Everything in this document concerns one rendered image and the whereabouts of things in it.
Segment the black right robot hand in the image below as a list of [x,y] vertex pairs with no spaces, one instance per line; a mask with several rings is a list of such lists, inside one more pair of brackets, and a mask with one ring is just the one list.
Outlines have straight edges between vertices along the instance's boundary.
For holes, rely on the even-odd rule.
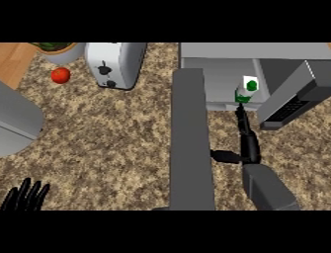
[[211,150],[210,157],[222,163],[259,164],[262,162],[259,139],[250,128],[248,116],[242,105],[236,108],[235,116],[238,120],[241,152],[234,153],[228,150]]

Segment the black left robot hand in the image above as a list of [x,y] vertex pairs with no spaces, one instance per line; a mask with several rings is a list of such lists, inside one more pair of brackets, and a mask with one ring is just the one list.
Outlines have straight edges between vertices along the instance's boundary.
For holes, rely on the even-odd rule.
[[21,187],[10,189],[0,206],[0,211],[38,211],[43,207],[49,190],[49,184],[41,185],[40,181],[31,183],[31,179],[27,178],[22,181]]

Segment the dark grey microwave door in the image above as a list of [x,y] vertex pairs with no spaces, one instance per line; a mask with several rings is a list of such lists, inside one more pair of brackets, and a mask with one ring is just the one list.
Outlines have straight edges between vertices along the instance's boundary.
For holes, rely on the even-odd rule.
[[177,69],[171,76],[168,176],[168,209],[213,211],[204,76],[198,68]]

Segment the white and green milk carton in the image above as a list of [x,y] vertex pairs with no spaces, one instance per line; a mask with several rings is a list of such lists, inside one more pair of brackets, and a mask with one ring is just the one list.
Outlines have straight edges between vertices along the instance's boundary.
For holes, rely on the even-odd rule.
[[259,78],[256,76],[244,75],[242,82],[235,89],[235,102],[248,103],[259,89]]

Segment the grey microwave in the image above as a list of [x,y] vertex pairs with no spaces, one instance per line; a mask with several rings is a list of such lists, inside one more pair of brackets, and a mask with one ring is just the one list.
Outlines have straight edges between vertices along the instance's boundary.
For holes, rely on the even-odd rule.
[[331,48],[325,42],[183,42],[179,66],[202,71],[205,106],[234,111],[245,76],[259,91],[244,105],[263,130],[282,128],[331,96]]

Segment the grey rounded appliance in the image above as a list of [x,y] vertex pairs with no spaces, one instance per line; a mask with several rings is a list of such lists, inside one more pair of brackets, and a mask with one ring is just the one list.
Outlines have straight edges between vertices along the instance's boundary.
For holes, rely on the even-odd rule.
[[15,154],[32,143],[43,122],[40,107],[0,81],[0,156]]

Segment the silver toaster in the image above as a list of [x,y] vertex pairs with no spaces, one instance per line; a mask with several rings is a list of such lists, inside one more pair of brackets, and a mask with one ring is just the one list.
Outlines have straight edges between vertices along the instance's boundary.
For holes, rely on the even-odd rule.
[[136,86],[148,44],[145,42],[89,42],[84,59],[102,88],[131,90]]

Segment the red tomato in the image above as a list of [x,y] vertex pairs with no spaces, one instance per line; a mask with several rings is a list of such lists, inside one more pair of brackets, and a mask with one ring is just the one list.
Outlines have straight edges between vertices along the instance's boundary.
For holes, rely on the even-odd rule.
[[52,81],[56,84],[62,84],[69,79],[69,70],[65,67],[59,67],[52,71]]

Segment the grey pot with green plant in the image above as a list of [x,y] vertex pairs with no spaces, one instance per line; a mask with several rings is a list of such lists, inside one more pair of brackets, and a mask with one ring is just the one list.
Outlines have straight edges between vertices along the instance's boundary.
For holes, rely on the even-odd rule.
[[74,62],[84,54],[84,47],[84,42],[72,42],[65,48],[59,50],[44,50],[35,44],[35,48],[40,54],[46,60],[56,65],[65,65]]

